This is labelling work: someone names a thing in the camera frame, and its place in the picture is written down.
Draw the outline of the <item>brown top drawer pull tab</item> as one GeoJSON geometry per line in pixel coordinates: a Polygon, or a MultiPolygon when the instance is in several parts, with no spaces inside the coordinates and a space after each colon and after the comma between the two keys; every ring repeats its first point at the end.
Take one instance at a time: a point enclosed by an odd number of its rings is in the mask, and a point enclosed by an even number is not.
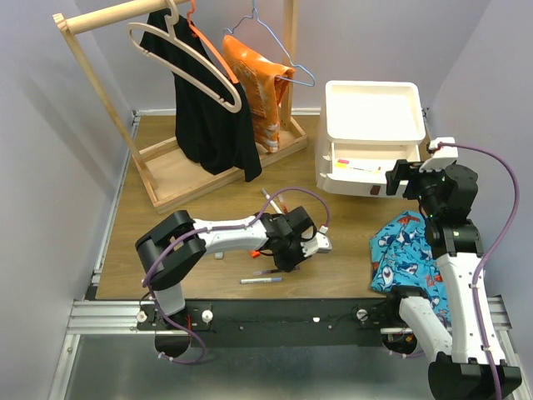
{"type": "Polygon", "coordinates": [[[380,193],[380,190],[381,190],[381,186],[379,186],[379,185],[374,185],[374,186],[371,188],[371,190],[370,190],[370,194],[371,194],[372,196],[378,196],[379,193],[380,193]]]}

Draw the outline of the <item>white three-drawer organizer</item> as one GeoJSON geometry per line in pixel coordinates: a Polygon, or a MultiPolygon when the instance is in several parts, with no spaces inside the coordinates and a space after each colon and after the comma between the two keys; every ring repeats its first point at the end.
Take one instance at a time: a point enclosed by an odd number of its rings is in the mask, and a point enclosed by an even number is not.
{"type": "Polygon", "coordinates": [[[425,137],[414,83],[331,80],[325,85],[315,141],[316,185],[327,193],[384,198],[385,173],[398,159],[420,161],[425,137]],[[338,169],[339,158],[377,160],[381,171],[338,169]],[[374,185],[381,186],[378,196],[370,194],[374,185]]]}

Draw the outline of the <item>white marker pink cap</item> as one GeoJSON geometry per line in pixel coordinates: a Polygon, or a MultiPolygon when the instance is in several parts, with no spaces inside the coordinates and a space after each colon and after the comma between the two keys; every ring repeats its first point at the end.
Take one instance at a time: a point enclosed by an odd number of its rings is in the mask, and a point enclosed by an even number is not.
{"type": "Polygon", "coordinates": [[[360,168],[378,168],[381,167],[380,163],[377,160],[369,159],[344,159],[339,158],[336,160],[336,163],[345,163],[355,165],[360,168]]]}

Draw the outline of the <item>white marker yellow cap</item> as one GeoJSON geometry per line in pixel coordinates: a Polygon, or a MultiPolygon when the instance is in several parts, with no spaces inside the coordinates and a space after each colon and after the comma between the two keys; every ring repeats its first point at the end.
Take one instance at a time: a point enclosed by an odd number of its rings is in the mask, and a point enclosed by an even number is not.
{"type": "Polygon", "coordinates": [[[380,173],[380,171],[381,171],[381,167],[378,167],[378,168],[363,168],[363,167],[357,167],[355,165],[345,164],[345,163],[341,163],[341,162],[336,162],[335,168],[338,168],[338,169],[349,169],[349,170],[354,170],[354,171],[358,171],[358,172],[361,172],[361,173],[380,173]]]}

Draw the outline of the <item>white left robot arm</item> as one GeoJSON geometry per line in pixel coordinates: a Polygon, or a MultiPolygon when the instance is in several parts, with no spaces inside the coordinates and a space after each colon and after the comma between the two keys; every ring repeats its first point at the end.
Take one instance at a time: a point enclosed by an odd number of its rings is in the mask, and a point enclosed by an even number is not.
{"type": "Polygon", "coordinates": [[[135,243],[145,270],[143,286],[159,304],[156,319],[167,329],[178,328],[185,317],[181,281],[209,254],[236,250],[263,251],[284,272],[308,256],[303,246],[318,233],[304,207],[287,214],[257,213],[242,220],[204,221],[181,210],[173,213],[135,243]]]}

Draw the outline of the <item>purple dark marker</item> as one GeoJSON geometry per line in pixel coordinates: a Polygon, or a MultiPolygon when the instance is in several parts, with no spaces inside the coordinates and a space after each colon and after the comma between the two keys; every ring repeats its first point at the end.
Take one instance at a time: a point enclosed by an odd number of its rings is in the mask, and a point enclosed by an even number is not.
{"type": "MultiPolygon", "coordinates": [[[[300,268],[296,267],[291,272],[295,272],[295,271],[299,271],[299,270],[300,270],[300,268]]],[[[254,277],[259,277],[259,276],[264,276],[264,275],[272,275],[272,274],[275,274],[275,273],[287,273],[287,271],[275,268],[275,269],[267,269],[267,270],[255,271],[252,275],[254,277]]]]}

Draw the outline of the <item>white marker lilac cap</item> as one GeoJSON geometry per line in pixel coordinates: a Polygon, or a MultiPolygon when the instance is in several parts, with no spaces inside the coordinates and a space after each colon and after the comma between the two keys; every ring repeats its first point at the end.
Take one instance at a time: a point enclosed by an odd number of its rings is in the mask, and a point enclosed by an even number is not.
{"type": "Polygon", "coordinates": [[[282,277],[257,277],[257,278],[245,278],[240,280],[240,284],[262,284],[262,283],[280,283],[282,277]]]}

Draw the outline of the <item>white marker grey cap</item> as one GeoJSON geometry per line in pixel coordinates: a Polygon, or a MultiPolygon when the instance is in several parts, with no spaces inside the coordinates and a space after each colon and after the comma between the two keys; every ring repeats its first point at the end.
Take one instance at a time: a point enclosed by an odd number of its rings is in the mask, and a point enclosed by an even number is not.
{"type": "Polygon", "coordinates": [[[270,206],[272,207],[272,209],[277,213],[277,214],[283,214],[283,211],[279,208],[279,206],[276,204],[276,202],[272,199],[272,197],[270,196],[270,194],[267,192],[267,190],[265,188],[262,188],[261,189],[261,192],[262,192],[262,195],[266,198],[266,200],[268,201],[268,203],[270,204],[270,206]]]}

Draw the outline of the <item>wooden clothes rack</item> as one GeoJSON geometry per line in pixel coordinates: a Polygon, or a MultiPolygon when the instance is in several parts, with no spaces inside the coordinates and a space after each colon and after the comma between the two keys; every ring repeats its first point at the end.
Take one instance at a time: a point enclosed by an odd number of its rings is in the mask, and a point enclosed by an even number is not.
{"type": "Polygon", "coordinates": [[[266,199],[262,186],[273,189],[289,185],[285,177],[294,168],[296,178],[305,177],[304,158],[309,137],[291,115],[283,119],[281,148],[275,153],[261,152],[262,175],[245,182],[241,170],[232,168],[212,176],[188,161],[173,135],[173,112],[140,111],[133,108],[118,80],[104,80],[95,70],[78,37],[91,37],[95,29],[122,28],[126,20],[143,16],[156,6],[154,1],[94,2],[96,10],[56,13],[53,16],[60,33],[86,74],[95,93],[111,118],[129,151],[133,153],[118,211],[121,217],[153,210],[160,215],[187,210],[203,217],[230,216],[257,211],[266,199]]]}

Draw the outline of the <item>black garment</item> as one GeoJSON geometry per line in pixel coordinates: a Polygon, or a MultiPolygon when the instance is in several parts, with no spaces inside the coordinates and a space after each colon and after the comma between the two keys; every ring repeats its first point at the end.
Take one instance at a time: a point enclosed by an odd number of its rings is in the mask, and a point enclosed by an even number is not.
{"type": "Polygon", "coordinates": [[[216,175],[236,167],[247,182],[262,173],[252,114],[239,83],[242,110],[230,113],[203,92],[174,75],[177,143],[194,163],[216,175]]]}

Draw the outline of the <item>orange tie-dye garment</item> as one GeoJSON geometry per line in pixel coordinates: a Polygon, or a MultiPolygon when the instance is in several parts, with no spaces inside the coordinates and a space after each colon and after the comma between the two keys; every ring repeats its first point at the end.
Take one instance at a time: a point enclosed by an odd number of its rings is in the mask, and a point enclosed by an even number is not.
{"type": "Polygon", "coordinates": [[[255,142],[269,153],[277,152],[281,130],[279,107],[295,68],[270,61],[232,35],[224,36],[222,55],[247,96],[255,142]]]}

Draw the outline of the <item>orange plastic hanger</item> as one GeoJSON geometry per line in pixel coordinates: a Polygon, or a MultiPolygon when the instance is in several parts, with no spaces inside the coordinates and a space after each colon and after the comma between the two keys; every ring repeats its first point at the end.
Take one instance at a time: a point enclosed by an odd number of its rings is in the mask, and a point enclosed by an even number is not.
{"type": "Polygon", "coordinates": [[[233,84],[239,83],[236,75],[232,71],[232,69],[228,66],[226,60],[224,57],[218,52],[217,48],[209,41],[209,39],[196,27],[196,25],[192,21],[192,14],[196,11],[196,1],[190,0],[191,7],[187,11],[187,23],[189,25],[189,28],[192,30],[192,32],[200,38],[203,44],[205,44],[208,49],[211,51],[213,56],[217,59],[217,61],[221,64],[225,72],[227,73],[227,76],[229,77],[230,81],[233,84]]]}

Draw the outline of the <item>beige wooden hanger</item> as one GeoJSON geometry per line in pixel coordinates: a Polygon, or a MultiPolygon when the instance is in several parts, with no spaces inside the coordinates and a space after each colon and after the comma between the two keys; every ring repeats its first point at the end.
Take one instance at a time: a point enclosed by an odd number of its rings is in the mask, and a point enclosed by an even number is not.
{"type": "Polygon", "coordinates": [[[173,1],[165,1],[168,13],[163,24],[130,22],[127,34],[139,53],[150,58],[174,75],[212,99],[230,113],[242,110],[239,83],[233,84],[227,73],[189,28],[173,1]]]}

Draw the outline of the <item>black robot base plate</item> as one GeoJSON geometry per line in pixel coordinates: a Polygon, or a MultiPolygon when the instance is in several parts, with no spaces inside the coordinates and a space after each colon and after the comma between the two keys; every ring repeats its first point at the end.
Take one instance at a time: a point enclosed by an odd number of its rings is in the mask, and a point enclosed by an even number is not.
{"type": "Polygon", "coordinates": [[[141,302],[137,329],[154,333],[155,348],[180,356],[188,347],[359,346],[415,353],[411,330],[377,298],[197,299],[163,318],[141,302]]]}

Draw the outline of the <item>aluminium frame rail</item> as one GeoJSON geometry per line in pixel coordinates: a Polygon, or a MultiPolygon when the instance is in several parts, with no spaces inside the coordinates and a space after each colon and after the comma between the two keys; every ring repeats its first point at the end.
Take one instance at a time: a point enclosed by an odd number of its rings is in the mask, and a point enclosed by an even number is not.
{"type": "Polygon", "coordinates": [[[431,396],[426,356],[385,347],[155,348],[137,329],[142,302],[78,301],[52,382],[52,399],[369,398],[431,396]]]}

